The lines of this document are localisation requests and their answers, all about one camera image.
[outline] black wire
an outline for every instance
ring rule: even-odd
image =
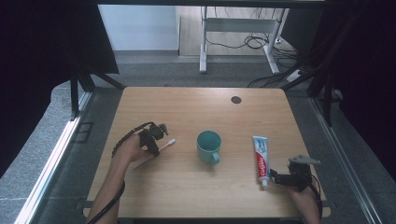
[[[259,44],[258,47],[252,47],[249,43],[250,41],[255,41],[256,43]],[[245,43],[247,43],[247,46],[250,47],[251,49],[262,49],[262,47],[264,47],[264,45],[268,44],[268,39],[257,36],[256,34],[253,35],[253,33],[250,33],[250,35],[248,35],[245,38]]]
[[[274,55],[279,56],[279,57],[285,57],[285,58],[290,58],[290,59],[297,59],[298,54],[297,53],[284,53],[282,51],[278,51],[278,49],[274,49]]]
[[[269,84],[273,84],[273,83],[275,83],[275,82],[277,82],[277,81],[283,79],[284,77],[290,75],[290,74],[291,74],[293,71],[295,71],[299,66],[300,66],[299,63],[296,63],[293,67],[291,67],[290,69],[288,69],[288,71],[286,71],[286,72],[284,72],[284,73],[282,73],[282,74],[274,75],[274,76],[271,76],[271,77],[259,77],[259,78],[256,78],[256,79],[254,79],[253,81],[249,82],[248,85],[247,85],[247,87],[249,88],[250,85],[253,84],[254,82],[258,82],[258,81],[265,80],[265,79],[270,79],[270,80],[268,80],[263,86],[260,86],[260,88],[266,87],[266,86],[268,86]]]
[[[263,34],[265,36],[265,42],[269,43],[269,38],[270,36],[268,34]],[[294,49],[279,49],[275,46],[273,46],[274,53],[280,56],[285,56],[285,57],[291,57],[291,58],[297,58],[297,50]]]
[[[275,11],[276,11],[276,8],[274,8],[274,11],[273,11],[273,16],[271,17],[271,19],[273,19],[273,18],[274,18]]]
[[[318,181],[318,179],[317,179],[317,177],[316,177],[316,176],[312,175],[312,177],[314,177],[314,178],[315,178],[315,180],[317,181],[317,184],[318,184],[318,189],[319,189],[319,196],[321,196],[320,183],[319,183],[319,181]]]
[[[257,9],[258,9],[258,8],[256,7],[256,9],[253,10],[253,12],[252,12],[251,15],[250,15],[250,18],[253,18],[253,14],[257,11]]]
[[[106,207],[102,209],[102,211],[100,211],[95,217],[93,217],[91,221],[88,222],[88,224],[96,223],[102,216],[104,216],[105,213],[108,212],[108,210],[110,210],[110,208],[112,208],[114,204],[120,199],[124,191],[125,191],[125,181],[122,183],[122,187],[120,191],[117,193],[117,195],[106,205]]]
[[[202,7],[201,7],[201,24],[204,22],[204,15],[202,14]]]
[[[299,177],[301,177],[301,178],[306,182],[306,184],[308,185],[308,187],[311,188],[312,191],[314,192],[315,198],[316,198],[316,203],[317,203],[317,206],[318,206],[319,217],[322,218],[322,214],[323,214],[323,202],[322,202],[321,197],[320,197],[320,185],[318,185],[318,187],[319,187],[319,191],[318,191],[318,190],[315,188],[315,186],[312,185],[312,183],[310,183],[302,174],[300,174],[300,172],[297,172],[297,174],[299,175]]]
[[[228,14],[227,7],[225,7],[224,10],[225,10],[225,13],[227,13],[228,18],[230,18],[230,14]]]
[[[207,41],[209,44],[223,46],[223,47],[228,48],[228,49],[240,49],[240,48],[242,48],[242,47],[244,47],[244,46],[247,45],[247,43],[245,43],[245,44],[243,44],[243,45],[241,45],[241,46],[233,47],[233,46],[223,45],[223,44],[220,44],[220,43],[213,43],[213,42],[209,41],[208,39],[206,39],[206,41]]]
[[[257,16],[257,19],[259,19],[261,15],[262,15],[262,7],[260,8],[260,12],[259,15]]]

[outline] wooden table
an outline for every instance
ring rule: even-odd
[[[242,102],[234,104],[234,96]],[[271,181],[264,190],[257,180],[253,135],[268,138],[270,167],[281,174],[288,173],[288,158],[308,156],[285,93],[278,89],[126,88],[88,201],[105,179],[112,148],[147,121],[167,125],[169,136],[158,141],[159,147],[177,141],[158,158],[128,170],[119,217],[299,216],[281,186]],[[221,135],[217,165],[198,158],[196,138],[204,130]],[[329,214],[325,208],[324,216]]]

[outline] metal frame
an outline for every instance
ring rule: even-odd
[[[364,188],[363,184],[359,180],[358,176],[356,175],[355,170],[353,169],[352,165],[350,164],[349,159],[347,158],[347,154],[345,153],[343,147],[341,146],[337,135],[335,134],[332,126],[328,124],[328,122],[320,115],[321,114],[321,107],[317,101],[310,98],[310,102],[314,107],[315,113],[319,120],[320,125],[323,128],[326,136],[329,139],[329,142],[332,145],[332,151],[335,154],[338,162],[341,165],[341,168],[346,175],[346,179],[352,188],[353,192],[355,193],[356,198],[358,199],[359,204],[361,205],[361,210],[363,211],[364,215],[366,216],[367,220],[370,224],[375,223],[382,223],[381,218],[379,217],[378,213],[376,212],[376,208],[374,206],[373,201],[371,200],[367,190]]]
[[[84,92],[79,101],[79,111],[83,111],[91,98],[90,92]],[[49,156],[40,177],[35,182],[29,197],[27,198],[20,214],[18,215],[15,223],[30,223],[35,215],[36,209],[41,203],[44,194],[49,187],[50,181],[55,174],[55,171],[61,161],[66,148],[75,132],[78,124],[80,123],[82,113],[79,113],[75,119],[67,122],[64,131],[61,134],[55,148]]]

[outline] desk leg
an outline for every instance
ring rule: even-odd
[[[95,72],[94,74],[97,77],[101,78],[102,80],[108,82],[110,85],[114,86],[117,89],[123,90],[126,87],[126,86],[122,85],[121,83],[119,83],[118,81],[114,80],[113,78],[109,77],[106,74],[102,74],[102,73],[99,73],[99,72]]]
[[[71,121],[78,117],[78,78],[77,76],[72,76],[70,78],[70,93],[71,93],[71,104],[72,104],[72,116]]]
[[[268,63],[270,64],[273,74],[279,73],[279,69],[277,68],[276,62],[274,60],[274,56],[272,55],[272,50],[274,48],[277,33],[279,32],[280,25],[282,24],[282,19],[284,14],[285,14],[285,8],[281,8],[280,16],[276,18],[276,23],[272,35],[270,36],[268,46],[264,46],[265,56],[267,57]]]
[[[207,19],[206,12],[207,12],[207,7],[204,7],[204,12],[202,17],[201,53],[199,58],[199,72],[202,74],[206,73],[206,19]]]

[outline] human hand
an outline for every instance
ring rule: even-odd
[[[320,217],[314,191],[311,188],[305,188],[301,192],[293,187],[285,187],[285,189],[302,215],[305,223],[319,224]]]
[[[139,135],[134,133],[120,145],[113,160],[121,160],[129,164],[138,161],[145,154],[145,151],[140,147]]]

